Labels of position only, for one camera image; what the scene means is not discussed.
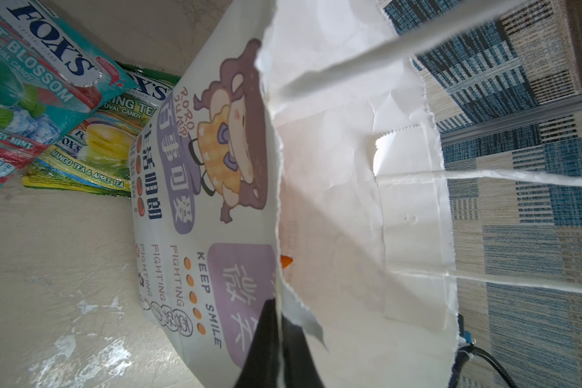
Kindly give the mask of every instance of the black pointed object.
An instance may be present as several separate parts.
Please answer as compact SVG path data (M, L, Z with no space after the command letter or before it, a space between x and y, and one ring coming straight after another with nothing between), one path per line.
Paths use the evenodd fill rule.
M282 317L282 354L287 388L324 388L301 327ZM280 344L274 299L265 302L254 339L234 388L276 388Z

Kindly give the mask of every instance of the white paper bag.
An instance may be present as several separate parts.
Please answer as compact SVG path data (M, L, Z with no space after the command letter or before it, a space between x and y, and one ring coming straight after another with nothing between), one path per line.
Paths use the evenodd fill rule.
M395 61L268 112L395 35L373 1L236 0L132 146L143 308L205 386L233 386L274 296L327 345L327 386L446 386L456 285L401 271L454 265L446 181L378 183L443 169L419 75Z

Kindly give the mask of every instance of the teal candy bag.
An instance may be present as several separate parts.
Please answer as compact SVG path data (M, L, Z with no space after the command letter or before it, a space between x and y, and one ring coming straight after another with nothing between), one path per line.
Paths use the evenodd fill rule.
M0 0L0 186L98 107L136 87L35 0Z

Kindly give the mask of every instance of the beige surface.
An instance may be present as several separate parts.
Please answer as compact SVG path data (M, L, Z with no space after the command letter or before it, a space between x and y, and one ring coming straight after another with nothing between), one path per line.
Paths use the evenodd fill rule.
M177 74L228 3L47 2L116 59ZM0 190L0 387L200 387L141 314L129 208L19 178Z

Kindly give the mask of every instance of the cartoon animal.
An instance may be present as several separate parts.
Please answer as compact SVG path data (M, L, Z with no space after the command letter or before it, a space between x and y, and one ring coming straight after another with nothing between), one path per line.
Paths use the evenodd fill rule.
M220 80L211 82L200 99L194 96L194 109L209 110L209 121L197 126L197 137L190 152L214 187L203 189L222 195L220 220L229 223L230 211L237 205L263 209L267 201L267 149L265 111L259 92L259 73L254 68L261 42L252 39L239 58L220 65ZM198 143L199 161L193 142Z

